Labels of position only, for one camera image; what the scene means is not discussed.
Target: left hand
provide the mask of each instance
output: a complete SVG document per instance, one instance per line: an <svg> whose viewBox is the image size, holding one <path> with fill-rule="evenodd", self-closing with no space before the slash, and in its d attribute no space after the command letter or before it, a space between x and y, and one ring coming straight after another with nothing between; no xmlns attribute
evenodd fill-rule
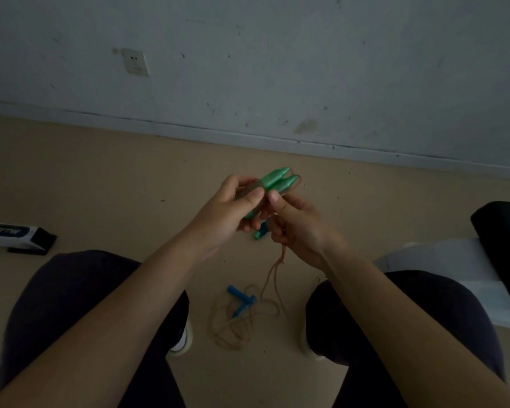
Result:
<svg viewBox="0 0 510 408"><path fill-rule="evenodd" d="M264 197L264 189L254 189L242 199L234 200L236 191L255 179L251 176L228 176L217 193L183 230L182 233L195 239L204 259L216 253L235 231L259 230L258 215L249 221L244 216L259 204Z"/></svg>

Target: shoe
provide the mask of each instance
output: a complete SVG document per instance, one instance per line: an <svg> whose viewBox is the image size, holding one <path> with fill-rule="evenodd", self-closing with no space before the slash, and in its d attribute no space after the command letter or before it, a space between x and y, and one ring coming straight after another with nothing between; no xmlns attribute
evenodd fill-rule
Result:
<svg viewBox="0 0 510 408"><path fill-rule="evenodd" d="M167 356L176 357L181 356L186 353L192 345L192 326L191 319L187 317L187 323L185 324L185 329L183 329L182 338L179 342L170 348Z"/></svg>
<svg viewBox="0 0 510 408"><path fill-rule="evenodd" d="M304 321L304 325L302 326L302 331L300 333L300 349L302 349L302 353L304 355L314 361L322 361L325 359L323 355L318 355L310 349L308 338L306 337L306 320Z"/></svg>

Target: white wall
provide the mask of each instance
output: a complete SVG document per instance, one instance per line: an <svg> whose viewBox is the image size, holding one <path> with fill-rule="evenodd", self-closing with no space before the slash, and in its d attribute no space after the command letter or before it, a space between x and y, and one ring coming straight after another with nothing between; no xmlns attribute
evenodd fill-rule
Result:
<svg viewBox="0 0 510 408"><path fill-rule="evenodd" d="M510 0L0 0L0 114L510 177Z"/></svg>

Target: outlet cover plate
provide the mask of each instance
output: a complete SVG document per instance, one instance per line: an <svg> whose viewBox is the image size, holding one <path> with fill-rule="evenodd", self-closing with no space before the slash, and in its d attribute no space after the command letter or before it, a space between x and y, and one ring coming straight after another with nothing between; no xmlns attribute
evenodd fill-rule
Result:
<svg viewBox="0 0 510 408"><path fill-rule="evenodd" d="M150 72L147 68L146 56L143 52L122 48L121 54L123 55L124 67L131 75L149 75Z"/></svg>

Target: baseboard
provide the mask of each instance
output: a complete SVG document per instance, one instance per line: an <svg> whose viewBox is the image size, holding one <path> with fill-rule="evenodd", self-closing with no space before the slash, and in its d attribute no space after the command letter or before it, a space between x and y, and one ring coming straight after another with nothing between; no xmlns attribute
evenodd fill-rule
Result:
<svg viewBox="0 0 510 408"><path fill-rule="evenodd" d="M394 166L451 172L473 173L510 179L510 166L490 165L415 154L369 150L359 147L327 145L308 141L277 139L243 133L212 130L171 123L104 116L63 109L50 109L30 104L0 102L0 115L102 129L152 134L175 139L195 140L220 145L251 147L277 152L305 154L333 159L356 160Z"/></svg>

